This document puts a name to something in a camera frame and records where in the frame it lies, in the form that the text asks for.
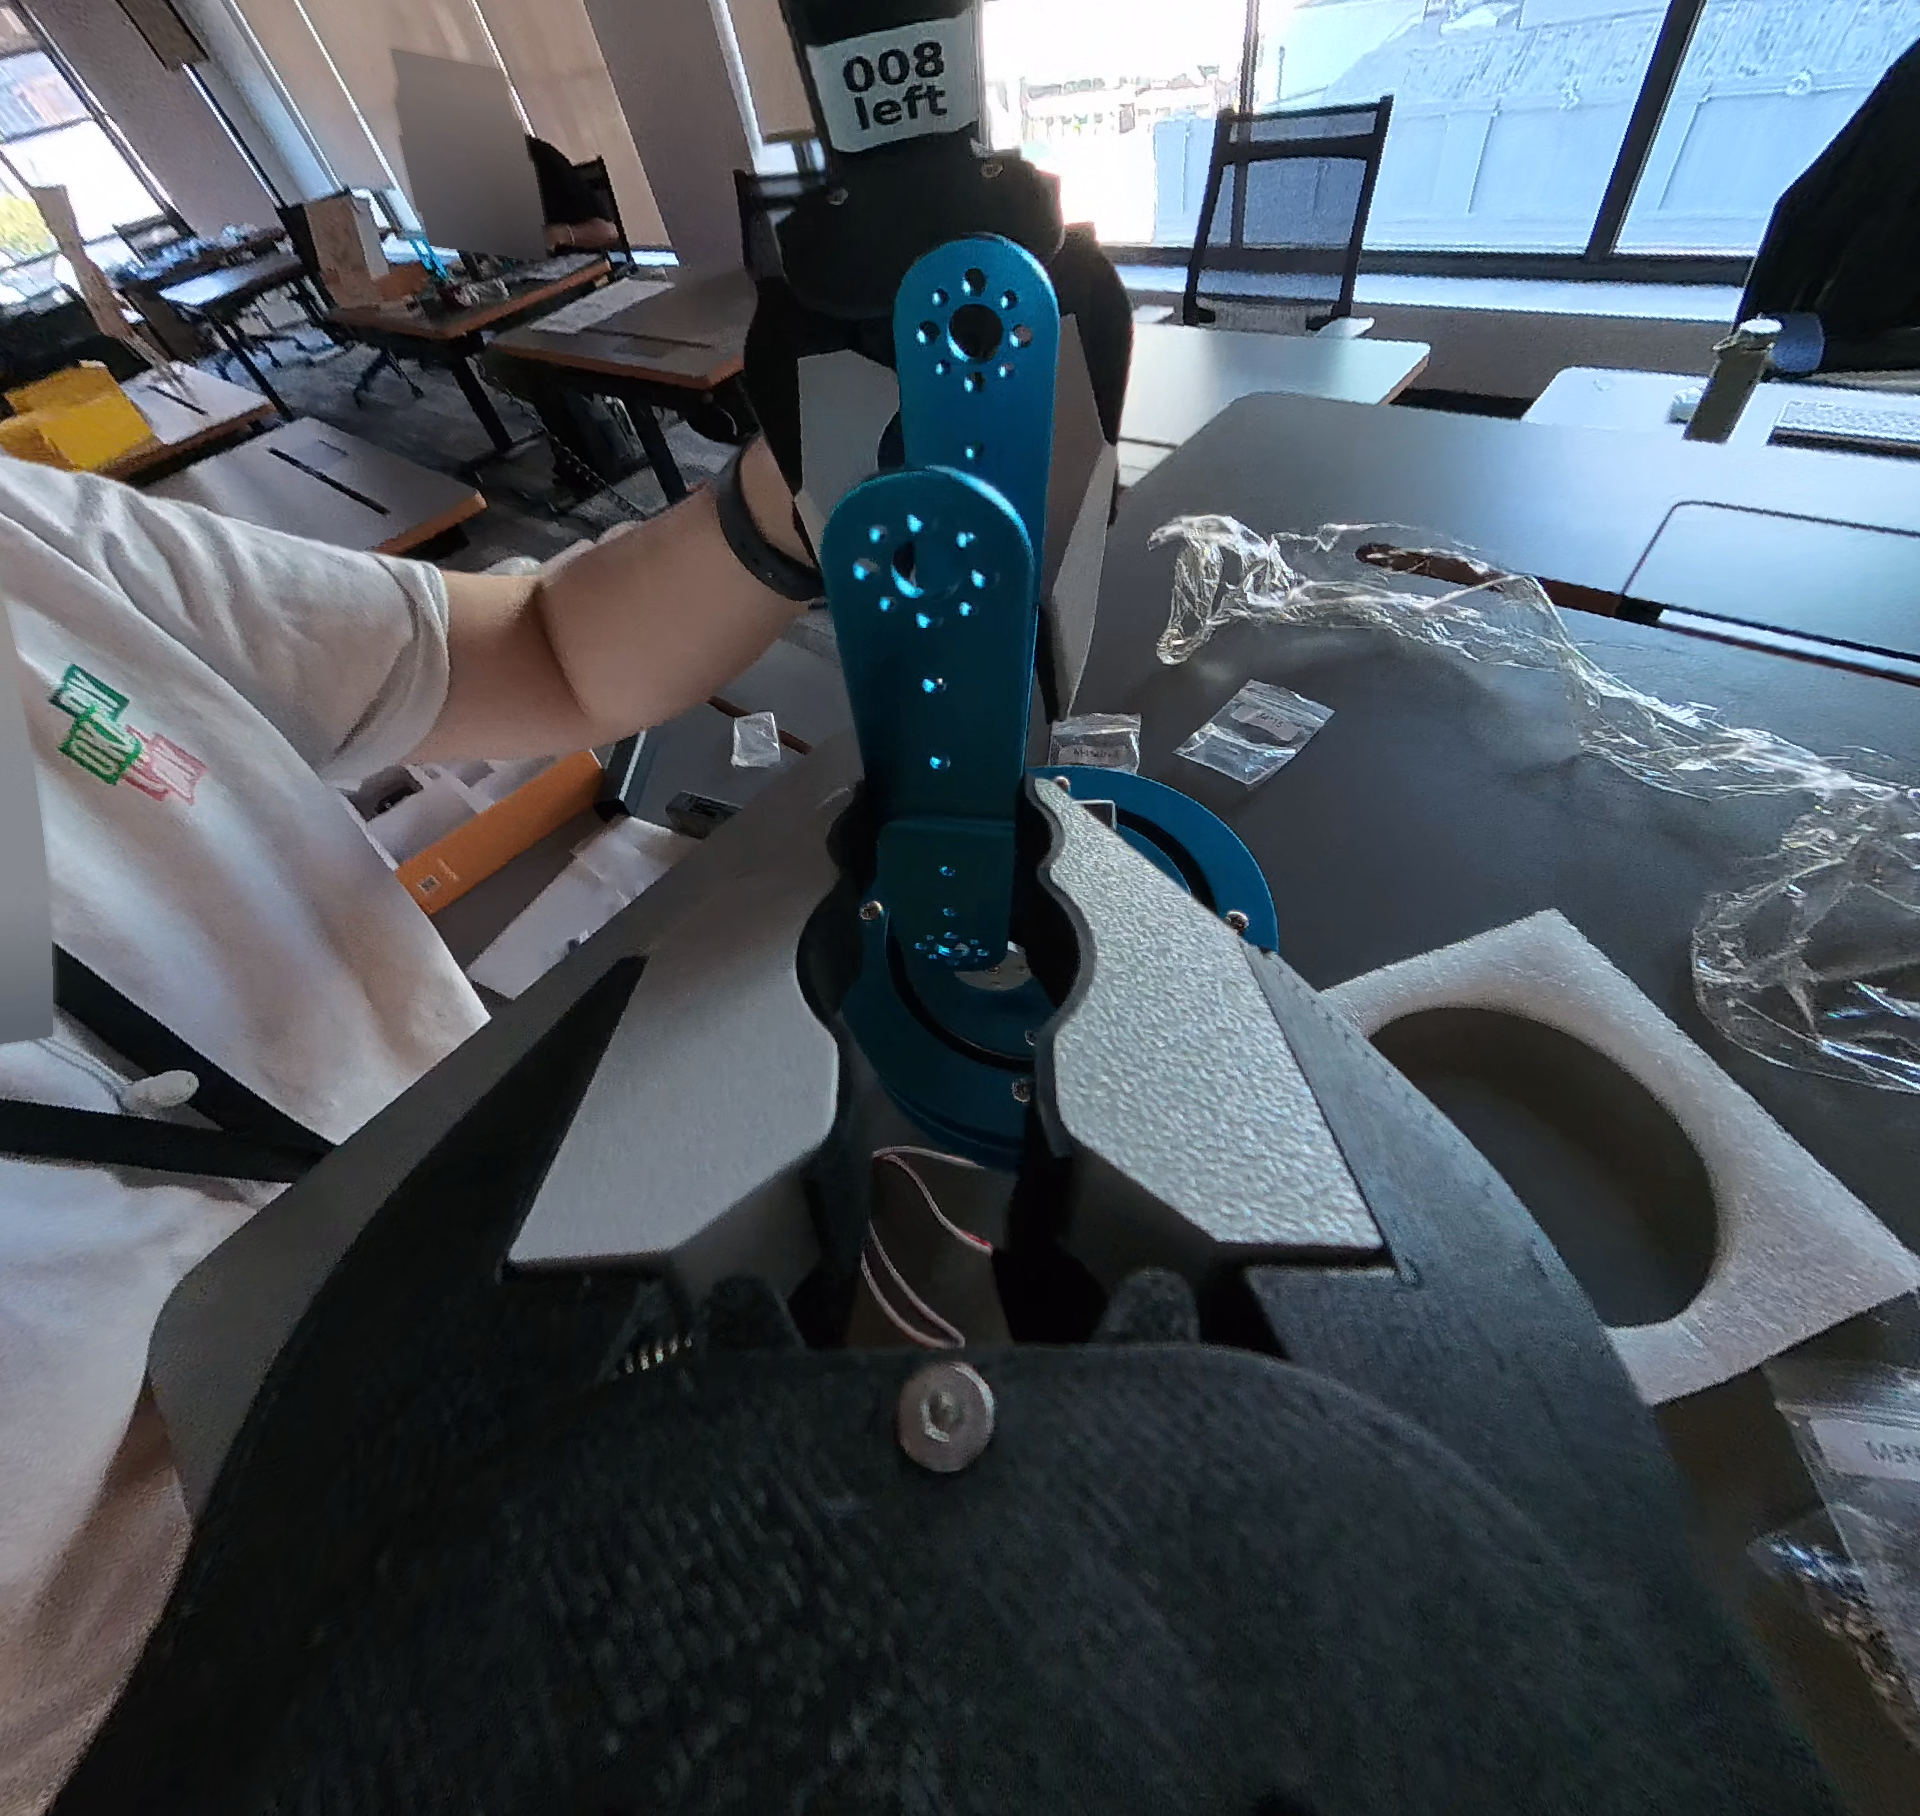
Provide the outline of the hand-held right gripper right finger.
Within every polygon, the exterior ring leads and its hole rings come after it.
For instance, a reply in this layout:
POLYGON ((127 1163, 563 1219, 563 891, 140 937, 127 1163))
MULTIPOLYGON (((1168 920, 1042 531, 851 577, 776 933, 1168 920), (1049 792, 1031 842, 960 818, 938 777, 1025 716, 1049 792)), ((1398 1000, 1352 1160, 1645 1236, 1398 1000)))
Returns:
POLYGON ((1038 1085, 1068 1158, 1066 1251, 1088 1271, 1369 1264, 1377 1225, 1219 916, 1068 792, 1028 784, 1038 872, 1077 964, 1038 1085))

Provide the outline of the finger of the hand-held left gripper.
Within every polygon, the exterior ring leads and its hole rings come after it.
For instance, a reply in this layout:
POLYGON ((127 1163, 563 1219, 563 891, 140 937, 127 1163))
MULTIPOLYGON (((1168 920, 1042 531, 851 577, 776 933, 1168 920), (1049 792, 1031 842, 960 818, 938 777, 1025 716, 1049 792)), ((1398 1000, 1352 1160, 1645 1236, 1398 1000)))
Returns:
POLYGON ((1044 528, 1036 678, 1044 714, 1070 712, 1092 651, 1116 442, 1133 357, 1133 311, 1093 239, 1064 239, 1049 263, 1062 311, 1044 528))
POLYGON ((881 468, 877 446, 898 415, 889 317, 825 317, 782 279, 755 285, 744 386, 803 525, 881 468))

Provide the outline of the person's left forearm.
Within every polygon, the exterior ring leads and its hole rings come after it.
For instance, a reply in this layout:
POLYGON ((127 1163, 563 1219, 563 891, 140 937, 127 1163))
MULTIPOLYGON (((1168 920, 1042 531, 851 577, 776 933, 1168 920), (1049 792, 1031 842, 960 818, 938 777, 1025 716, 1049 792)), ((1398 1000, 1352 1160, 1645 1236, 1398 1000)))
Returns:
POLYGON ((589 750, 704 703, 796 603, 731 557, 702 492, 521 577, 379 559, 328 623, 310 761, 346 782, 398 764, 589 750))

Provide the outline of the wood-edged grey desk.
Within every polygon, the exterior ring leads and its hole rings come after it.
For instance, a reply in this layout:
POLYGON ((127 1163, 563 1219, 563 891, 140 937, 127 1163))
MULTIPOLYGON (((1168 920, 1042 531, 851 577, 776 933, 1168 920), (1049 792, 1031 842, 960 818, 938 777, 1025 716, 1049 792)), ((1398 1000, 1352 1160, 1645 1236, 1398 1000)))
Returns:
POLYGON ((462 477, 313 418, 285 423, 144 485, 145 497, 357 553, 408 555, 485 510, 462 477))
POLYGON ((755 283, 739 268, 625 276, 495 334, 502 357, 596 382, 716 392, 743 373, 755 283))
POLYGON ((506 276, 430 285, 370 307, 334 305, 323 323, 354 341, 397 340, 405 351, 451 347, 557 310, 613 276, 614 263, 606 255, 570 254, 506 276))

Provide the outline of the white desk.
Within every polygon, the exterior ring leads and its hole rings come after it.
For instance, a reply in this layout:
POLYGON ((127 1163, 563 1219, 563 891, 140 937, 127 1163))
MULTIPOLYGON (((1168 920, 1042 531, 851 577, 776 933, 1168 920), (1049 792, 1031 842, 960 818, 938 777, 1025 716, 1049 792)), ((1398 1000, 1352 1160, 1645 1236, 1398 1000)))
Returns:
MULTIPOLYGON (((1547 384, 1547 390, 1527 408, 1523 418, 1525 423, 1547 427, 1654 431, 1671 439, 1683 434, 1683 424, 1705 386, 1705 379, 1682 379, 1672 373, 1566 369, 1547 384)), ((1826 374, 1810 379, 1784 379, 1771 374, 1762 379, 1762 386, 1752 394, 1730 443, 1768 443, 1828 454, 1859 454, 1838 448, 1771 443, 1766 439, 1788 397, 1797 392, 1806 394, 1815 390, 1917 397, 1917 376, 1915 373, 1894 373, 1871 379, 1866 374, 1838 374, 1832 379, 1826 374)))
POLYGON ((1424 341, 1281 338, 1152 323, 1135 328, 1123 443, 1173 450, 1254 394, 1377 407, 1424 370, 1424 341))

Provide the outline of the dark grey desk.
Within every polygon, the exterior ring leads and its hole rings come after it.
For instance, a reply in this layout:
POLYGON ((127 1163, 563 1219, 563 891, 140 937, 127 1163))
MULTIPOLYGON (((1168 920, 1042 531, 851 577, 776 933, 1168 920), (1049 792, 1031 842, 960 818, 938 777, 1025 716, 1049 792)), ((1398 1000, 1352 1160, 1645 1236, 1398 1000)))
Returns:
MULTIPOLYGON (((1149 774, 1219 809, 1265 869, 1279 907, 1279 953, 1327 987, 1379 964, 1558 911, 1692 1035, 1771 1118, 1915 1250, 1915 1099, 1774 1068, 1712 1035, 1692 1000, 1687 945, 1703 901, 1735 881, 1806 803, 1788 797, 1662 795, 1578 751, 1549 677, 1481 670, 1448 654, 1400 648, 1355 629, 1236 623, 1179 667, 1156 659, 1173 550, 1149 533, 1179 514, 1216 512, 1257 531, 1316 533, 1324 523, 1400 523, 1471 546, 1580 590, 1621 590, 1678 501, 1732 503, 1734 481, 1654 483, 1650 509, 1606 490, 1658 454, 1597 431, 1595 454, 1560 459, 1535 424, 1406 408, 1254 394, 1219 412, 1125 497, 1111 533, 1083 707, 1140 714, 1149 774), (1261 790, 1191 769, 1174 747, 1246 680, 1284 684, 1333 709, 1316 740, 1261 790)), ((1835 759, 1890 751, 1911 771, 1915 684, 1815 665, 1739 642, 1573 613, 1574 639, 1625 682, 1705 703, 1835 759)), ((1639 1125, 1622 1121, 1591 1151, 1573 1141, 1584 1100, 1573 1050, 1512 1034, 1520 1060, 1560 1073, 1523 1094, 1514 1069, 1440 1044, 1421 1020, 1403 1068, 1485 1153, 1576 1276, 1612 1313, 1683 1308, 1703 1281, 1711 1206, 1705 1177, 1678 1158, 1671 1201, 1625 1163, 1639 1125)), ((1813 1509, 1786 1424, 1758 1374, 1668 1405, 1660 1424, 1692 1482, 1692 1541, 1715 1588, 1761 1638, 1788 1705, 1856 1813, 1915 1813, 1915 1751, 1876 1703, 1859 1663, 1821 1634, 1797 1596, 1749 1559, 1755 1535, 1813 1509)))

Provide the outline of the black wristband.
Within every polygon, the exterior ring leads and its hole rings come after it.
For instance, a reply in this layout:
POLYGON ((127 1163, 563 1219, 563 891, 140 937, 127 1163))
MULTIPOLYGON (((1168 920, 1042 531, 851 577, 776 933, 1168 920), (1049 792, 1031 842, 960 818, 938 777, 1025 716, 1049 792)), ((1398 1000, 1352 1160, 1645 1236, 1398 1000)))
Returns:
POLYGON ((762 436, 731 454, 709 492, 722 538, 747 574, 790 603, 821 605, 817 553, 762 436))

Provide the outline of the white cardboard box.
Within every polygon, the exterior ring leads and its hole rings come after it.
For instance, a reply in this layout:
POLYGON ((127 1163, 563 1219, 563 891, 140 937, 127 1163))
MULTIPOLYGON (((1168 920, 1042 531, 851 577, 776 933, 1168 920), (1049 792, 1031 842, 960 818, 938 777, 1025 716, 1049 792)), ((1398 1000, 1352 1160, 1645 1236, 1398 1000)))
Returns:
POLYGON ((464 967, 469 981, 495 996, 516 998, 669 875, 695 845, 695 839, 658 822, 606 822, 573 849, 569 867, 464 967))

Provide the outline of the black box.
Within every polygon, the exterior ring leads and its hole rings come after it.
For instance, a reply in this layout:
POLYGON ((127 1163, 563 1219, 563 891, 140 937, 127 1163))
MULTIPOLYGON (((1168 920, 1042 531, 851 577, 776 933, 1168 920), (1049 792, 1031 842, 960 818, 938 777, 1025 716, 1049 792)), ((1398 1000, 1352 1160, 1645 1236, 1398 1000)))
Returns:
POLYGON ((796 756, 777 745, 766 769, 734 765, 731 718, 702 707, 611 745, 601 753, 593 813, 600 821, 648 821, 704 839, 794 761, 796 756))

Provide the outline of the small cardboard box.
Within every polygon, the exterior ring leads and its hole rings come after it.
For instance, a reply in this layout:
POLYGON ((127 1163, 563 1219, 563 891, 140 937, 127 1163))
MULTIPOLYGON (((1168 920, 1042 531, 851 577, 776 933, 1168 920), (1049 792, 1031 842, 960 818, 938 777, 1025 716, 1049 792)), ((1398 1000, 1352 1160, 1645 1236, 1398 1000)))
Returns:
POLYGON ((383 279, 390 263, 364 197, 340 191, 282 205, 278 220, 328 305, 367 310, 386 300, 383 279))

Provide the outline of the person's white shirt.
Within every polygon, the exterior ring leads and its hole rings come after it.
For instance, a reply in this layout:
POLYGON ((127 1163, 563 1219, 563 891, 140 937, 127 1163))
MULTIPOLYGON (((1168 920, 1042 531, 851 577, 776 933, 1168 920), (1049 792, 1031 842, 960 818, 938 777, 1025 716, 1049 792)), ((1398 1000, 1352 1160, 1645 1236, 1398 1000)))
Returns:
MULTIPOLYGON (((3 460, 54 940, 326 1147, 485 1023, 340 784, 447 695, 436 571, 3 460)), ((3 1163, 3 1813, 40 1813, 180 1563, 156 1314, 266 1183, 3 1163)))

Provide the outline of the white foam packing piece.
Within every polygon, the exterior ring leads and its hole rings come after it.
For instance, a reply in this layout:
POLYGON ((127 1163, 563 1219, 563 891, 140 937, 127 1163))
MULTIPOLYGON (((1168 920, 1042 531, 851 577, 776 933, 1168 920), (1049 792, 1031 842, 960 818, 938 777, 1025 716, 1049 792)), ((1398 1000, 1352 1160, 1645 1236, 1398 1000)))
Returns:
POLYGON ((1699 1158, 1715 1254, 1689 1306, 1609 1329, 1642 1401, 1727 1384, 1915 1294, 1915 1255, 1566 916, 1544 911, 1325 989, 1364 1035, 1417 1012, 1503 1012, 1625 1071, 1699 1158))

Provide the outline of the clear plastic wrap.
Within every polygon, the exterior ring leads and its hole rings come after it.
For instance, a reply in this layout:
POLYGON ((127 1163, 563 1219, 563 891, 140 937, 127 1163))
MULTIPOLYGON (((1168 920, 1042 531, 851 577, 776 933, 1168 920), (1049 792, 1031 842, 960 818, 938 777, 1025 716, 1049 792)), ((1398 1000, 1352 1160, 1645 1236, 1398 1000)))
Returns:
POLYGON ((1574 642, 1545 587, 1403 523, 1257 533, 1226 514, 1161 523, 1173 550, 1158 659, 1236 623, 1371 629, 1481 667, 1540 672, 1576 745, 1645 787, 1723 802, 1806 795, 1750 876, 1715 893, 1689 944, 1698 1010, 1750 1055, 1890 1093, 1917 1090, 1915 771, 1826 756, 1705 703, 1668 702, 1574 642))

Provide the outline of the group of small screw bags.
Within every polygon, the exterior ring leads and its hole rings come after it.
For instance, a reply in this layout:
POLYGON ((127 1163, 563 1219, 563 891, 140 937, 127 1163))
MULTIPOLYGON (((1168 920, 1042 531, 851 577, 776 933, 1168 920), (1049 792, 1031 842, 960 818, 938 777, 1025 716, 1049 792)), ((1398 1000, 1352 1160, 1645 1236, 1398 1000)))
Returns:
POLYGON ((1764 1366, 1817 1505, 1750 1557, 1855 1662, 1908 1751, 1917 1738, 1917 1372, 1860 1360, 1764 1366))

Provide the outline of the yellow package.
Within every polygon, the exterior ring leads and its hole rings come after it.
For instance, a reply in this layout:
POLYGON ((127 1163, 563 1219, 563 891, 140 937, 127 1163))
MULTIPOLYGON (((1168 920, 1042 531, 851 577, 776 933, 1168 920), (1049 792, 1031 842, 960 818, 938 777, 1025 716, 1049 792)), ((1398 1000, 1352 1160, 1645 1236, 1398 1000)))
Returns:
POLYGON ((3 394, 2 453, 41 466, 103 474, 156 434, 106 364, 71 364, 3 394))

